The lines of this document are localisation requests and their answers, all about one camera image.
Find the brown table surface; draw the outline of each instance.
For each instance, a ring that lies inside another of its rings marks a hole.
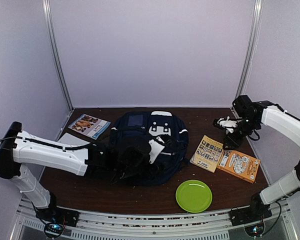
[[[111,121],[113,125],[124,113],[153,110],[169,111],[184,121],[189,132],[188,159],[194,154],[204,135],[222,142],[224,132],[213,127],[212,122],[219,117],[232,116],[228,108],[79,108],[74,110],[67,124],[71,124],[82,114],[88,114]],[[103,133],[104,136],[110,133],[110,128],[111,126]],[[68,128],[63,133],[92,141]],[[254,157],[246,139],[238,151]],[[219,169],[211,173],[192,164],[160,186],[109,184],[104,180],[76,176],[49,167],[45,169],[40,182],[56,195],[57,203],[62,207],[117,214],[177,214],[185,211],[176,202],[176,189],[179,184],[191,179],[200,180],[210,187],[213,200],[207,211],[249,205],[250,197],[268,186],[260,168],[255,182],[249,183]]]

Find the book cover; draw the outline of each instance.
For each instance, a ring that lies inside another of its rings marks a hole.
[[[260,160],[239,151],[224,151],[217,168],[231,175],[254,183],[257,177]]]
[[[214,173],[223,153],[223,144],[205,135],[190,159],[190,163]]]
[[[82,114],[68,128],[96,140],[109,127],[110,123],[94,116]]]

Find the green plastic plate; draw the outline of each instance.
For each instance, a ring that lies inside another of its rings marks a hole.
[[[189,213],[201,213],[210,206],[212,192],[202,181],[188,180],[179,185],[175,198],[183,210]]]

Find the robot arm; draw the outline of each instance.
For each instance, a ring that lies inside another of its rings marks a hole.
[[[72,146],[31,135],[13,122],[0,145],[0,177],[9,179],[33,203],[38,218],[75,226],[79,213],[57,207],[56,197],[32,175],[26,163],[68,171],[78,176],[98,176],[108,171],[114,180],[139,174],[149,168],[165,148],[160,136],[148,140],[130,137],[115,147],[103,143]]]
[[[232,105],[240,118],[220,118],[213,122],[215,127],[226,132],[223,139],[223,149],[236,149],[245,137],[256,140],[251,135],[255,133],[259,136],[256,130],[261,129],[261,124],[279,131],[300,147],[300,119],[283,110],[278,104],[269,101],[252,102],[247,95],[241,95],[233,101]],[[283,197],[289,197],[299,190],[300,160],[294,170],[252,196],[250,208],[244,214],[248,215],[248,219],[256,219],[268,211],[271,203]],[[238,217],[239,213],[237,210],[233,210],[230,215],[235,218]],[[233,221],[235,225],[243,223],[244,220],[241,222]]]

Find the backpack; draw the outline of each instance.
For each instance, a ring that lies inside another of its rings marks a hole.
[[[131,138],[139,140],[160,137],[164,149],[153,163],[146,161],[136,174],[125,178],[134,186],[154,186],[167,182],[180,171],[189,160],[185,159],[189,134],[184,122],[167,111],[133,111],[120,117],[114,123],[109,136],[109,146],[120,146]]]

